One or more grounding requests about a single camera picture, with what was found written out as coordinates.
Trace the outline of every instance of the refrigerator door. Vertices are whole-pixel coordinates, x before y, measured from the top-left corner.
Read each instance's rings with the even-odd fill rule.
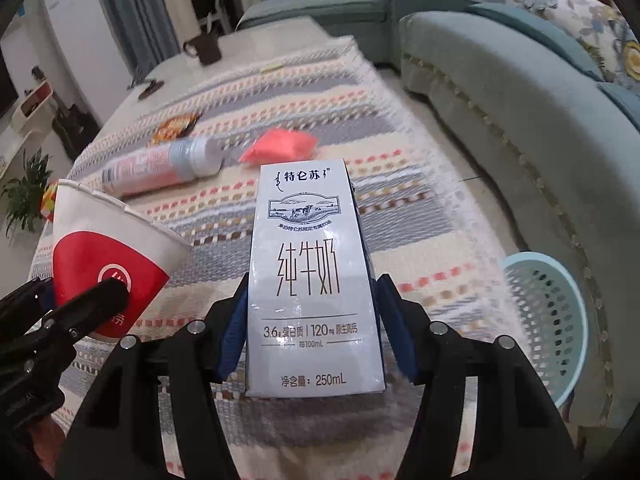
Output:
[[[44,0],[60,50],[100,125],[129,94],[131,73],[100,0]]]

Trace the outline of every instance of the plastic basket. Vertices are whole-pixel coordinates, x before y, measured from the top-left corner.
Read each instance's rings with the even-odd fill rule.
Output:
[[[557,407],[574,389],[587,349],[587,316],[571,274],[541,253],[502,263],[530,345],[530,357]]]

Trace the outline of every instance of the brown mug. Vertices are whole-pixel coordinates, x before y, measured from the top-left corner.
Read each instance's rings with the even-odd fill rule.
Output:
[[[213,31],[209,34],[203,32],[192,40],[185,41],[182,49],[187,56],[199,58],[203,66],[222,59],[222,53],[218,47],[218,37]]]

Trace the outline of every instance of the paper cup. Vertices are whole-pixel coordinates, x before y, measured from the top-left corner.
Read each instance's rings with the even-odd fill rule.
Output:
[[[58,305],[107,278],[127,285],[126,309],[92,336],[117,340],[133,326],[191,245],[125,203],[71,180],[58,182],[53,284]]]

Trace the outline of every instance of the plastic bottle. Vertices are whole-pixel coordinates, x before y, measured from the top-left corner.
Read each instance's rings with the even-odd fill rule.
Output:
[[[189,137],[141,148],[102,169],[102,190],[119,197],[211,176],[220,170],[222,150],[212,137]]]

